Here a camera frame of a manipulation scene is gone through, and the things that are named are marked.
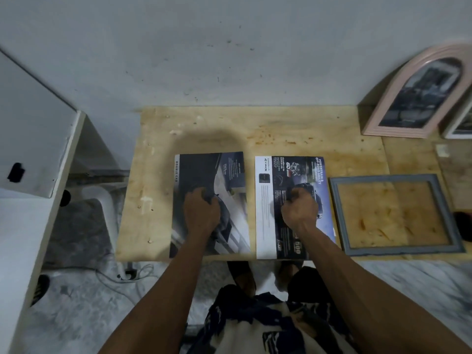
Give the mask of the black shorts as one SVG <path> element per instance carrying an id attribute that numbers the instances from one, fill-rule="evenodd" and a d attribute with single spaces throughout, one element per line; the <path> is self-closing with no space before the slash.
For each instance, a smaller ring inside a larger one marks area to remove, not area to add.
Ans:
<path id="1" fill-rule="evenodd" d="M 327 286 L 314 267 L 301 267 L 289 280 L 287 293 L 290 302 L 333 304 Z"/>

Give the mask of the white panel board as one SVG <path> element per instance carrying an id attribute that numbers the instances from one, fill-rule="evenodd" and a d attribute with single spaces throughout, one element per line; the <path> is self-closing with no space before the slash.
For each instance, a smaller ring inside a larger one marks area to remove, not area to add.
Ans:
<path id="1" fill-rule="evenodd" d="M 0 199 L 49 198 L 77 111 L 0 51 Z M 20 183 L 7 179 L 22 163 Z"/>

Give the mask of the person's leg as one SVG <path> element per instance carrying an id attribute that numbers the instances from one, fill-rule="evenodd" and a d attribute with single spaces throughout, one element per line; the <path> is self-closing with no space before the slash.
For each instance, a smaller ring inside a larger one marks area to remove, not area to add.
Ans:
<path id="1" fill-rule="evenodd" d="M 248 296 L 256 295 L 256 282 L 249 262 L 247 261 L 228 261 L 228 270 L 235 284 Z"/>
<path id="2" fill-rule="evenodd" d="M 276 265 L 275 270 L 275 286 L 281 292 L 286 292 L 290 281 L 293 276 L 303 266 L 303 261 L 280 261 Z"/>

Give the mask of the person's left forearm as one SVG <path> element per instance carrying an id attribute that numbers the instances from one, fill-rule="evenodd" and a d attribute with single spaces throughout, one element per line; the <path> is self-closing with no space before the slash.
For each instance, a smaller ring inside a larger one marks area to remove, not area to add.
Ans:
<path id="1" fill-rule="evenodd" d="M 190 232 L 164 273 L 98 354 L 179 354 L 210 233 Z"/>

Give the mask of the white desk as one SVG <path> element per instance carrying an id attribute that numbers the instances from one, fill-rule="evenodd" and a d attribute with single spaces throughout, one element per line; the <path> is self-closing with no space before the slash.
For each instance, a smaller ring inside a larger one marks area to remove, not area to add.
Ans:
<path id="1" fill-rule="evenodd" d="M 49 198 L 0 199 L 0 354 L 16 354 L 86 113 L 72 124 Z"/>

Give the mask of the dark printed car brochure page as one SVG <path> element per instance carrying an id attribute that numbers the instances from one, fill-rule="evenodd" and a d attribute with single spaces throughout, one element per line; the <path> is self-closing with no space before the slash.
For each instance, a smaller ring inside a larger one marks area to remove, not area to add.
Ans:
<path id="1" fill-rule="evenodd" d="M 292 189 L 303 188 L 316 201 L 316 226 L 336 243 L 325 161 L 320 156 L 256 156 L 255 212 L 258 260 L 309 260 L 302 241 L 286 225 L 281 207 Z"/>

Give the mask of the black shoe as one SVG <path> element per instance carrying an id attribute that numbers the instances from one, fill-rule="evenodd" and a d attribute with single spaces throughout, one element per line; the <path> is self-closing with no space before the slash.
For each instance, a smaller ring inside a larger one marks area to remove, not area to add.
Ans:
<path id="1" fill-rule="evenodd" d="M 38 277 L 38 282 L 37 282 L 36 289 L 33 294 L 32 303 L 30 307 L 33 307 L 36 303 L 39 302 L 41 298 L 44 297 L 49 287 L 50 287 L 50 277 L 46 274 L 41 274 Z"/>

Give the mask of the grey rectangular picture frame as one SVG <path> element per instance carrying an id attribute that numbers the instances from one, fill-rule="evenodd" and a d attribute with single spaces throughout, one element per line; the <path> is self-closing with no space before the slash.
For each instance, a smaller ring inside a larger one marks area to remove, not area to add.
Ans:
<path id="1" fill-rule="evenodd" d="M 329 183 L 347 255 L 467 252 L 436 174 L 333 177 Z"/>

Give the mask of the person's right leg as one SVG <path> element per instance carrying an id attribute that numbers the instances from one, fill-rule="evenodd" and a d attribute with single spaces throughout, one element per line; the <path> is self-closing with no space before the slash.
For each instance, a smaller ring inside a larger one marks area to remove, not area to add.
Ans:
<path id="1" fill-rule="evenodd" d="M 290 281 L 293 276 L 303 266 L 303 261 L 280 261 L 276 265 L 275 270 L 275 286 L 281 292 L 286 292 Z"/>

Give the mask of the black clip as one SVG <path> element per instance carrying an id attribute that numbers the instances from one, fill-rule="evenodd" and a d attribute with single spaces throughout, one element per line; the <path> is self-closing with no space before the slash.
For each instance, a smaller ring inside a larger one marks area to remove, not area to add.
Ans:
<path id="1" fill-rule="evenodd" d="M 9 182 L 17 184 L 20 183 L 25 174 L 25 169 L 23 168 L 22 163 L 16 162 L 12 166 L 7 179 Z"/>

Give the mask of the white plastic chair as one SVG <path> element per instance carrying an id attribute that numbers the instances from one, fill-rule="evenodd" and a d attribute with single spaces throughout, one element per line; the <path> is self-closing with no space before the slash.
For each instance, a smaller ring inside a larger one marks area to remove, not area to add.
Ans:
<path id="1" fill-rule="evenodd" d="M 126 187 L 127 183 L 119 182 L 77 185 L 65 189 L 72 195 L 71 202 L 97 200 L 100 203 L 113 255 L 115 255 L 118 241 L 118 213 L 111 192 Z"/>

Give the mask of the dark round object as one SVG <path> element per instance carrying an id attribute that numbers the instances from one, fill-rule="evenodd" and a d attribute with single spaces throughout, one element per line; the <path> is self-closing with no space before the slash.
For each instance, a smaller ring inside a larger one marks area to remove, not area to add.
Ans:
<path id="1" fill-rule="evenodd" d="M 453 216 L 463 241 L 472 243 L 472 213 L 456 211 Z"/>

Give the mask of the person's right hand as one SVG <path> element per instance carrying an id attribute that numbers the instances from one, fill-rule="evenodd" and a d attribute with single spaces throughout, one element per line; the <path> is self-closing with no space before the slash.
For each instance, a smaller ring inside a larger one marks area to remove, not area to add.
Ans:
<path id="1" fill-rule="evenodd" d="M 298 236 L 303 237 L 316 231 L 317 208 L 290 206 L 281 207 L 281 214 L 287 226 Z"/>

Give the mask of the grey white car brochure page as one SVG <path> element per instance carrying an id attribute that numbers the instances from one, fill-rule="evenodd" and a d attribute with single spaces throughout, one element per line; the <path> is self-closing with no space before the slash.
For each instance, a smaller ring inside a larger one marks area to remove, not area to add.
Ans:
<path id="1" fill-rule="evenodd" d="M 174 163 L 169 257 L 176 256 L 187 238 L 184 200 L 196 188 L 205 189 L 205 201 L 211 203 L 215 197 L 220 206 L 220 222 L 210 235 L 205 255 L 249 253 L 244 153 L 178 154 Z"/>

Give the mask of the person's left leg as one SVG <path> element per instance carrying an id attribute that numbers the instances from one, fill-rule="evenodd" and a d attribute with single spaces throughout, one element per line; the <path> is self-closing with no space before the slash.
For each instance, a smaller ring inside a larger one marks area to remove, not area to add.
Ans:
<path id="1" fill-rule="evenodd" d="M 256 295 L 256 282 L 249 262 L 247 261 L 228 261 L 228 270 L 235 284 L 248 296 Z"/>

